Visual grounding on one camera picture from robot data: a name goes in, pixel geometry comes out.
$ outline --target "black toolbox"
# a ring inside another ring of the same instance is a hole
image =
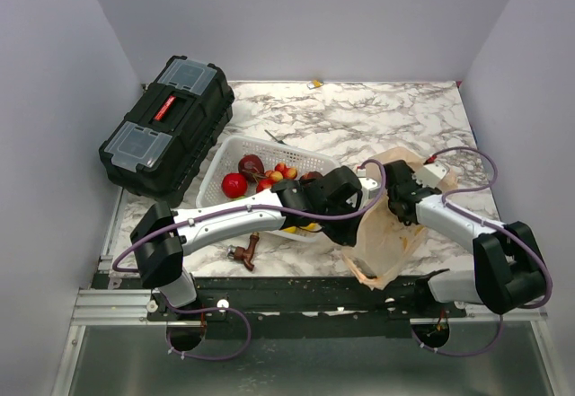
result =
[[[177,207],[232,118],[234,92],[213,64],[172,57],[100,146],[108,178]]]

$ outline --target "marble table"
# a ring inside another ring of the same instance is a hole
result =
[[[234,117],[201,164],[199,176],[186,192],[182,207],[195,207],[199,184],[221,142],[231,134],[270,139],[264,129],[288,145],[326,154],[354,166],[395,146],[422,156],[447,146],[475,146],[459,91],[454,82],[326,84],[310,90],[306,83],[236,82]],[[469,153],[447,154],[444,160],[462,187],[486,182],[480,159]],[[154,201],[124,192],[119,231],[111,245],[118,256],[129,245],[128,235]],[[489,190],[462,194],[454,201],[474,212],[497,218]],[[249,272],[226,256],[228,245],[247,245],[248,235],[228,239],[194,252],[184,267],[198,277],[306,277],[351,275],[338,245],[325,236],[315,243],[294,242],[262,233]],[[134,256],[123,262],[135,267]],[[472,268],[472,257],[459,245],[429,231],[404,275],[438,268]],[[111,276],[120,276],[111,272]]]

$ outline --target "gray floor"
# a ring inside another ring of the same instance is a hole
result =
[[[446,348],[479,348],[492,323],[459,323]],[[221,354],[238,341],[207,341]],[[453,359],[408,339],[255,340],[236,360],[208,363],[167,355],[159,327],[86,331],[73,395],[551,395],[528,323],[507,324],[489,354]]]

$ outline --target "transparent compartment lid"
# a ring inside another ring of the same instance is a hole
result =
[[[214,75],[216,70],[205,64],[189,59],[176,59],[160,76],[158,83],[170,84],[176,89],[201,95]]]
[[[112,154],[111,163],[136,172],[138,164],[152,167],[168,146],[172,136],[126,122],[108,143],[104,152]]]

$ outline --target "wall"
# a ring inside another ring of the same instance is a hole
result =
[[[96,0],[0,0],[0,394],[49,394],[115,188],[100,143],[138,93]]]
[[[460,79],[508,0],[99,1],[148,82],[173,54],[233,79]]]
[[[554,276],[552,333],[573,389],[574,5],[510,0],[461,90],[479,147],[500,164],[500,212],[532,225]]]

